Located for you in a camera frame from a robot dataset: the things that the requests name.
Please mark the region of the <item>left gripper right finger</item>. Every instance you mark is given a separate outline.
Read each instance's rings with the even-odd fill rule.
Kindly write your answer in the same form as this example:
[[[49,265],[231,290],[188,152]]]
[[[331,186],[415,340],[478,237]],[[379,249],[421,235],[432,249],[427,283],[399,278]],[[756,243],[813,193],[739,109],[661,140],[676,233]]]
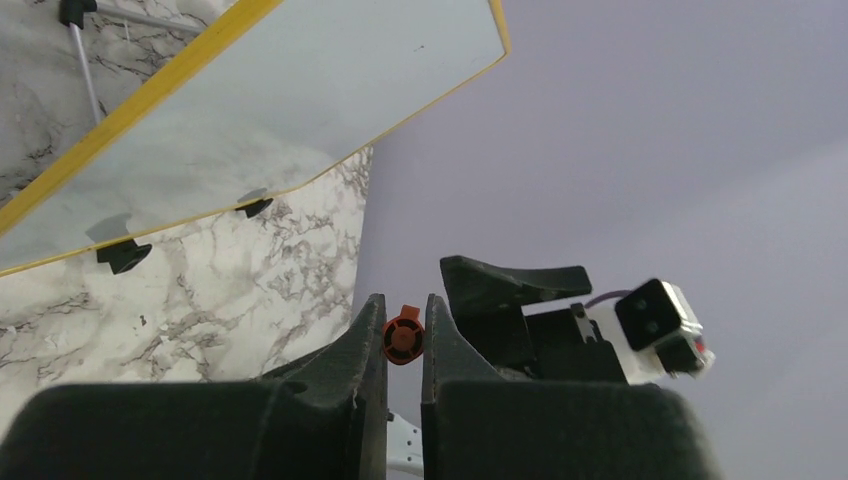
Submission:
[[[428,479],[719,479],[689,404],[649,384],[509,380],[425,308],[421,388]]]

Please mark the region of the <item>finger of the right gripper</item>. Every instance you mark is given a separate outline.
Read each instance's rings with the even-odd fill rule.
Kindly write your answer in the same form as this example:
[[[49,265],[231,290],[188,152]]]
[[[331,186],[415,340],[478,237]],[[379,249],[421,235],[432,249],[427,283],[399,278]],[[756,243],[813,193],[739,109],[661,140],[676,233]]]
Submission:
[[[440,260],[442,280],[456,318],[474,318],[525,305],[588,295],[582,266],[517,269],[456,255]]]

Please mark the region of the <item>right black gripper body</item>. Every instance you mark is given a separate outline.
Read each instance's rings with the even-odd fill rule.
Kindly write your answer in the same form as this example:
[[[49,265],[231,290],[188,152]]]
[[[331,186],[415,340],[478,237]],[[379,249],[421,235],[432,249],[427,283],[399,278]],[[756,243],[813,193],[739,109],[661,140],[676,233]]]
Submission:
[[[530,316],[518,306],[464,313],[457,328],[494,367],[534,380],[627,382],[612,344],[586,340],[569,309]]]

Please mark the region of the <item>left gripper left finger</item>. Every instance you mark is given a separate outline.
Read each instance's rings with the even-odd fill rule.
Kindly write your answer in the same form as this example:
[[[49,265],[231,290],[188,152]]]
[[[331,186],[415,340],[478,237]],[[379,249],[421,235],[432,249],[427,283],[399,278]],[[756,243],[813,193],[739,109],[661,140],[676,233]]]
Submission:
[[[59,385],[1,444],[5,479],[381,479],[385,298],[331,344],[262,377]]]

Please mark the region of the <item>red-brown marker cap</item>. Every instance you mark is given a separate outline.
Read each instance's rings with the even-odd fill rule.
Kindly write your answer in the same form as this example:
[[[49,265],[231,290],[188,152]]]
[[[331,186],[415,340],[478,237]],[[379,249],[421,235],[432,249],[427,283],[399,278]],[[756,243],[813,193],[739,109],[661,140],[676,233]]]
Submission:
[[[399,315],[383,325],[382,348],[390,363],[402,366],[422,355],[425,329],[419,321],[420,311],[403,305]]]

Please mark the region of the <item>yellow framed whiteboard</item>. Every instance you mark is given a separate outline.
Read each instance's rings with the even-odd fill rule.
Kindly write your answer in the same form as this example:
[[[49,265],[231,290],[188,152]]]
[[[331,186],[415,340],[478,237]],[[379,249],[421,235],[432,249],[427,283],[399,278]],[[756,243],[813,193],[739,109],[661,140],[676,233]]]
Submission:
[[[510,49],[497,1],[239,1],[2,208],[1,270],[298,189]]]

